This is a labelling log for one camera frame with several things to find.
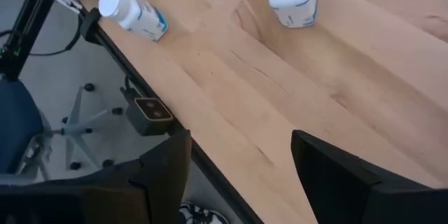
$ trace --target shoe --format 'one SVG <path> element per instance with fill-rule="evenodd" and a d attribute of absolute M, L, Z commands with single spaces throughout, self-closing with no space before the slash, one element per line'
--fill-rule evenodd
<path fill-rule="evenodd" d="M 178 224 L 229 224 L 217 211 L 203 209 L 189 202 L 182 203 L 178 219 Z"/>

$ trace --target desk surface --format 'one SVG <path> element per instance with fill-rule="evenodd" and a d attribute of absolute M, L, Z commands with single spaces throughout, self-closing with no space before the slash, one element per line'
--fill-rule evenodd
<path fill-rule="evenodd" d="M 316 222 L 294 129 L 447 185 L 448 0 L 318 0 L 306 29 L 267 0 L 149 1 L 169 21 L 159 43 L 101 27 L 265 223 Z"/>

